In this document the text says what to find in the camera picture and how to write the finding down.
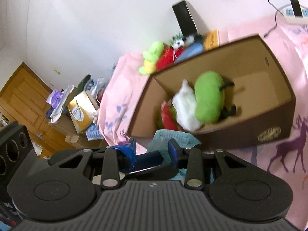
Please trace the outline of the pink deer tablecloth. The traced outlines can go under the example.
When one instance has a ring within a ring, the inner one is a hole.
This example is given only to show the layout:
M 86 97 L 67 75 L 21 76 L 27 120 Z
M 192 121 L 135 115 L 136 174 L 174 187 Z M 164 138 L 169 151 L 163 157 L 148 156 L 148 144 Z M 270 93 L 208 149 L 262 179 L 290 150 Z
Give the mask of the pink deer tablecloth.
M 295 115 L 307 117 L 307 26 L 291 25 L 279 20 L 278 28 L 265 42 L 280 61 L 296 96 Z M 127 129 L 141 92 L 147 81 L 137 69 L 141 55 L 128 53 L 119 58 L 112 78 L 103 95 L 99 110 L 99 128 L 111 146 L 128 141 Z M 293 128 L 291 136 L 281 141 L 286 144 L 284 164 L 270 162 L 279 142 L 260 146 L 231 149 L 234 155 L 270 171 L 284 179 L 294 193 L 287 219 L 301 230 L 307 229 L 307 143 L 300 146 L 299 130 Z

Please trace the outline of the teal mesh bath sponge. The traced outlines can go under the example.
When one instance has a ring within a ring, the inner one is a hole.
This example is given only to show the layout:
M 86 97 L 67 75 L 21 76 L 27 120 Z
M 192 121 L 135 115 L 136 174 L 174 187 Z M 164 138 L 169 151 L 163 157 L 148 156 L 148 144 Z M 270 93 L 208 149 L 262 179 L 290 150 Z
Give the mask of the teal mesh bath sponge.
M 147 152 L 158 151 L 162 164 L 145 176 L 148 180 L 184 180 L 189 187 L 205 183 L 203 172 L 202 143 L 192 134 L 175 130 L 158 130 Z

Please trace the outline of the green yellow plush toy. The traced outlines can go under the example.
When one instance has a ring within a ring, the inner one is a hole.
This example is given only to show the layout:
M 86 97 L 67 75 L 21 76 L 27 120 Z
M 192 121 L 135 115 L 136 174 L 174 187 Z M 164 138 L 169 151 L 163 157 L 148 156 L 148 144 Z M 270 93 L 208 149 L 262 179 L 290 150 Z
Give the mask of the green yellow plush toy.
M 139 67 L 138 71 L 141 75 L 150 75 L 157 71 L 156 64 L 164 52 L 164 43 L 155 41 L 151 46 L 143 51 L 144 64 Z

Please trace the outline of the wooden door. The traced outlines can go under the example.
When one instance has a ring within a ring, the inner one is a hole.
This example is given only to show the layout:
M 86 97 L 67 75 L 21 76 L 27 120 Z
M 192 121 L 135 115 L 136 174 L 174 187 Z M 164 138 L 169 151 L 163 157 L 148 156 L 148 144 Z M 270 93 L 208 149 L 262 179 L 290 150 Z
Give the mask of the wooden door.
M 1 89 L 1 109 L 9 120 L 26 126 L 30 138 L 43 148 L 41 157 L 75 147 L 66 136 L 49 125 L 46 102 L 52 92 L 25 63 L 22 63 Z

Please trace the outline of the white mesh bath sponge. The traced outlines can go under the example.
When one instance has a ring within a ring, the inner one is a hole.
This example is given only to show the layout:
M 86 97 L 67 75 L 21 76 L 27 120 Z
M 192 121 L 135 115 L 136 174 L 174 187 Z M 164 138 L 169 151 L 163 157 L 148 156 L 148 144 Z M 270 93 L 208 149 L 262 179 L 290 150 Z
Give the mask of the white mesh bath sponge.
M 202 124 L 195 116 L 197 102 L 193 89 L 187 80 L 182 81 L 181 88 L 172 98 L 172 105 L 177 112 L 177 123 L 186 131 L 195 132 Z

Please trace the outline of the brown cardboard box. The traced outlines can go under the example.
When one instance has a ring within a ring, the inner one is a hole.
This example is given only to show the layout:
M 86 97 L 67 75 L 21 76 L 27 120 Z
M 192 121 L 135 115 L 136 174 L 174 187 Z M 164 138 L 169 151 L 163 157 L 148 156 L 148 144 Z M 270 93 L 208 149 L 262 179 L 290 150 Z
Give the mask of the brown cardboard box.
M 253 35 L 151 75 L 128 134 L 153 137 L 167 102 L 173 103 L 180 130 L 208 149 L 233 149 L 289 137 L 296 99 L 273 52 Z

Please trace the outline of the blue plush cushion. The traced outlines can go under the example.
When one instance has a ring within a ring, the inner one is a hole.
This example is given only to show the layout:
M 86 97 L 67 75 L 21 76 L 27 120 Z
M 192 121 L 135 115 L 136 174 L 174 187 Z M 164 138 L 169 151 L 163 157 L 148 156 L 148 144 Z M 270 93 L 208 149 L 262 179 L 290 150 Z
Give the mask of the blue plush cushion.
M 204 47 L 201 43 L 194 43 L 179 55 L 179 57 L 175 60 L 175 63 L 190 59 L 191 57 L 201 54 L 203 51 Z

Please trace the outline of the blue patterned cloth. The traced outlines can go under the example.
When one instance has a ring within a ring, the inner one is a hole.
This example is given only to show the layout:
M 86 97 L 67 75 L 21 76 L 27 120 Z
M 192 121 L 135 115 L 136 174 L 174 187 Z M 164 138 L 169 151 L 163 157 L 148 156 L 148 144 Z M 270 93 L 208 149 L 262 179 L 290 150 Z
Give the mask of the blue patterned cloth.
M 95 124 L 91 124 L 88 127 L 86 130 L 86 137 L 88 141 L 104 139 L 103 135 L 100 133 L 99 127 Z

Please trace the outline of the white power strip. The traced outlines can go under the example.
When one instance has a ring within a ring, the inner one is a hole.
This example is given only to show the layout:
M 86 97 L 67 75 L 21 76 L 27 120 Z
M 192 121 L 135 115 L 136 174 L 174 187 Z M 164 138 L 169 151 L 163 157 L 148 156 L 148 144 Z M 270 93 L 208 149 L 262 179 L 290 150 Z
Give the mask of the white power strip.
M 305 6 L 300 6 L 302 16 L 295 16 L 293 8 L 290 4 L 284 5 L 281 9 L 280 12 L 282 13 L 284 20 L 287 24 L 308 24 L 308 9 Z

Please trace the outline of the panda plush toy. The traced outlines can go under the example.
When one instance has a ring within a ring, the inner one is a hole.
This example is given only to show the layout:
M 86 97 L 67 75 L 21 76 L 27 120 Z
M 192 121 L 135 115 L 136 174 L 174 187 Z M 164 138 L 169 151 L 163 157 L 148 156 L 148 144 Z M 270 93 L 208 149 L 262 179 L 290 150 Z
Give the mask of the panda plush toy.
M 194 42 L 192 35 L 184 37 L 182 35 L 176 35 L 172 37 L 171 47 L 173 49 L 187 48 Z

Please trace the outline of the black charger plug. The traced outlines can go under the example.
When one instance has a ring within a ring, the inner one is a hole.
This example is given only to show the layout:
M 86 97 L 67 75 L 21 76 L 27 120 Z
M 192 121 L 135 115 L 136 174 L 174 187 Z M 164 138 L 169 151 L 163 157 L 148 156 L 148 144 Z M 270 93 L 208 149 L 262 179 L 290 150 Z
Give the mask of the black charger plug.
M 290 0 L 295 17 L 303 17 L 299 0 Z

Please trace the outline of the red plush toy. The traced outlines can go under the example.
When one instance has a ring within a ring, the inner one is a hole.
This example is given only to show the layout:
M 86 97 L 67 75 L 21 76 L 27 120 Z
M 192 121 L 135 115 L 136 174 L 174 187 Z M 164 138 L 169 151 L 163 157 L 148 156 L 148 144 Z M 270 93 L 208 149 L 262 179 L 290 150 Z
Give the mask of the red plush toy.
M 184 49 L 173 49 L 171 47 L 165 47 L 164 52 L 162 56 L 159 58 L 159 60 L 156 63 L 157 70 L 162 70 L 167 68 L 169 65 L 172 65 L 175 63 L 175 61 L 178 59 L 178 57 L 183 53 Z

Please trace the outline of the red mesh bath sponge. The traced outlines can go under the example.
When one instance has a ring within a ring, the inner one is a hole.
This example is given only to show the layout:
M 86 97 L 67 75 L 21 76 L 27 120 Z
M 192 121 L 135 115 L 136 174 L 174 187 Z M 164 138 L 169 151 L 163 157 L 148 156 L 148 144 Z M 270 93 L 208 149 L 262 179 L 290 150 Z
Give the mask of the red mesh bath sponge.
M 161 120 L 164 129 L 178 131 L 173 112 L 166 101 L 163 101 L 161 105 Z

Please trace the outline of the brown cardboard carton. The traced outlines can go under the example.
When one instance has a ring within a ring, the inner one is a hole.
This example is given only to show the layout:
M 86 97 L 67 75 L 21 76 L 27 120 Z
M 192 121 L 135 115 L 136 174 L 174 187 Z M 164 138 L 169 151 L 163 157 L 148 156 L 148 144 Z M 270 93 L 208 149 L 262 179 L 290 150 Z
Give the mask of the brown cardboard carton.
M 48 123 L 52 128 L 65 135 L 65 141 L 75 148 L 99 148 L 107 147 L 104 139 L 89 141 L 85 134 L 78 134 L 70 116 L 62 115 L 55 123 Z

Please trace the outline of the yellow white paper bag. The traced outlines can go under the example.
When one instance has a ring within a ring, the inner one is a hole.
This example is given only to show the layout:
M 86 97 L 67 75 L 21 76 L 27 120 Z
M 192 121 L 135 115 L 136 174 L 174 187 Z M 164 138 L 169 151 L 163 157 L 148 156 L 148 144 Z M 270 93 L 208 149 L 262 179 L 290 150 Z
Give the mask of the yellow white paper bag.
M 84 134 L 93 123 L 93 114 L 99 109 L 90 91 L 82 91 L 68 104 L 68 111 L 77 134 Z

